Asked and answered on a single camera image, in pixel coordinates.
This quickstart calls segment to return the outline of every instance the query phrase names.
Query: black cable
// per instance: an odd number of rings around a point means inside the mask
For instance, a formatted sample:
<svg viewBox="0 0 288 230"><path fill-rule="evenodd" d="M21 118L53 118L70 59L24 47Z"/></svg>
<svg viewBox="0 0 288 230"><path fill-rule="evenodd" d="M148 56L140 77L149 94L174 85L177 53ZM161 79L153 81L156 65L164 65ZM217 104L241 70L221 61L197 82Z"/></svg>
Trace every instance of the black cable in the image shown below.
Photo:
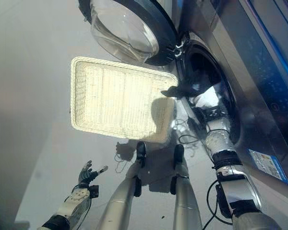
<svg viewBox="0 0 288 230"><path fill-rule="evenodd" d="M183 137L191 137L191 138L194 138L195 140L189 141L189 142L183 142L183 141L180 140L180 139L183 138ZM195 137L195 136L189 135L189 134L184 134L184 135L181 135L181 136L178 138L178 141L179 141L180 144L192 144L192 143L197 142L197 141L198 141L198 138Z"/></svg>
<svg viewBox="0 0 288 230"><path fill-rule="evenodd" d="M87 216L87 214L88 214L88 211L89 211L89 210L90 210L90 208L91 208L91 205L92 205L92 199L90 199L90 206L88 207L88 210L87 210L87 212L86 212L85 216L83 217L83 219L82 219L82 221L81 221L80 225L77 227L77 229L76 229L76 230L78 230L78 229L80 228L80 226L83 224L83 222L84 222L84 220L85 220L85 218L86 218L86 216Z"/></svg>
<svg viewBox="0 0 288 230"><path fill-rule="evenodd" d="M205 224L205 226L203 227L203 230L205 230L208 226L208 224L213 220L213 218L216 216L216 212L217 212L217 200L216 200L216 209L214 214L212 215L212 217L207 221L207 223Z"/></svg>
<svg viewBox="0 0 288 230"><path fill-rule="evenodd" d="M207 191L207 197L206 197L206 202L207 202L207 205L208 205L208 209L209 209L209 211L211 212L212 215L214 215L214 213L213 213L213 211L212 211L212 209L211 209L211 207L210 207L210 204L209 204L209 193L210 193L210 190L211 190L212 186L213 186L216 182L217 182L217 180L215 180L215 181L209 186L208 191ZM217 215L215 215L215 218L216 218L217 220L221 221L221 222L224 223L224 224L232 225L232 223L229 223L229 222L227 222L227 221L224 221L224 220L220 219Z"/></svg>

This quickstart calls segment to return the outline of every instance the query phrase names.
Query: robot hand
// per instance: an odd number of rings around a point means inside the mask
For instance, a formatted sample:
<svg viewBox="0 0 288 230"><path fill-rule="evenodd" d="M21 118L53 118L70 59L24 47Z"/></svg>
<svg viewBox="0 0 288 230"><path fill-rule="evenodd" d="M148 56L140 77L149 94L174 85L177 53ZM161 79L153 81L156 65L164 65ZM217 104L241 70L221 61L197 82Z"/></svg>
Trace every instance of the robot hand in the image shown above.
<svg viewBox="0 0 288 230"><path fill-rule="evenodd" d="M91 199L99 196L99 186L90 183L101 173L108 169L108 166L92 171L92 161L88 161L81 169L78 184L55 213L39 230L69 230L73 229L83 213L90 208Z"/></svg>
<svg viewBox="0 0 288 230"><path fill-rule="evenodd" d="M99 174L108 170L108 166L104 166L101 169L92 172L91 169L92 161L88 161L82 168L81 172L79 173L78 183L79 186L81 184L89 185L91 181L93 181Z"/></svg>

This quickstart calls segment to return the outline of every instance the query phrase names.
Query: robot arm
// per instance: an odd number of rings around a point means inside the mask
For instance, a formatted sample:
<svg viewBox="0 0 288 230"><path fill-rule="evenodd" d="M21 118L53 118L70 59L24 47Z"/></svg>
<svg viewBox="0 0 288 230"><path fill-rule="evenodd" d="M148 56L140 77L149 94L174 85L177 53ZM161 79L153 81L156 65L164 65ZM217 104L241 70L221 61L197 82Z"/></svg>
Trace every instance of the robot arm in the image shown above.
<svg viewBox="0 0 288 230"><path fill-rule="evenodd" d="M229 138L229 120L226 116L216 117L218 119L207 122L205 142L219 182L216 192L222 215L232 218L235 230L281 229L272 218L261 212L257 189Z"/></svg>
<svg viewBox="0 0 288 230"><path fill-rule="evenodd" d="M69 230L73 229L83 213L89 209L91 199L98 197L98 185L89 186L99 174L105 172L108 167L92 172L90 167L92 161L89 161L82 168L78 184L73 188L58 211L38 230Z"/></svg>

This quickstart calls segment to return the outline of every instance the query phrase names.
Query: robot leg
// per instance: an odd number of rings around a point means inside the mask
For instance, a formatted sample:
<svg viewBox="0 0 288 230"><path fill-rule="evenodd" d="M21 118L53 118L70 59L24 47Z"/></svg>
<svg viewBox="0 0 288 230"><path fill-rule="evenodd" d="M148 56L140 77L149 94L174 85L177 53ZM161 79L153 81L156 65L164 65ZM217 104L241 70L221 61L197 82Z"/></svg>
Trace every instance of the robot leg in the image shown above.
<svg viewBox="0 0 288 230"><path fill-rule="evenodd" d="M127 171L125 180L118 186L109 200L96 230L127 230L133 196L141 195L139 170L145 162L145 144L137 145L137 159Z"/></svg>
<svg viewBox="0 0 288 230"><path fill-rule="evenodd" d="M176 195L173 230L201 230L201 216L188 169L182 164L183 153L183 146L177 145L174 155L174 168L177 174L171 183L171 193Z"/></svg>

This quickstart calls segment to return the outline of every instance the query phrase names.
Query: silver robot leg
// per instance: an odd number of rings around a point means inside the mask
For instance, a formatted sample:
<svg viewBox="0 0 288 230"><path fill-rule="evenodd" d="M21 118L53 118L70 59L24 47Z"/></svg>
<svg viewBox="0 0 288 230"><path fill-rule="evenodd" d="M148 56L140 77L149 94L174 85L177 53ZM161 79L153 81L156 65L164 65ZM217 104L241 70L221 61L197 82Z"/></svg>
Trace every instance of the silver robot leg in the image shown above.
<svg viewBox="0 0 288 230"><path fill-rule="evenodd" d="M137 177L145 162L145 144L137 146L137 160L127 171L125 180L118 186L109 200L96 230L127 230L132 200L141 194L141 181Z"/></svg>
<svg viewBox="0 0 288 230"><path fill-rule="evenodd" d="M249 212L239 217L232 217L234 230L281 230L280 226L271 217L261 212Z"/></svg>
<svg viewBox="0 0 288 230"><path fill-rule="evenodd" d="M201 230L202 221L196 197L183 162L184 148L175 148L174 167L177 172L171 183L171 193L176 194L173 230Z"/></svg>

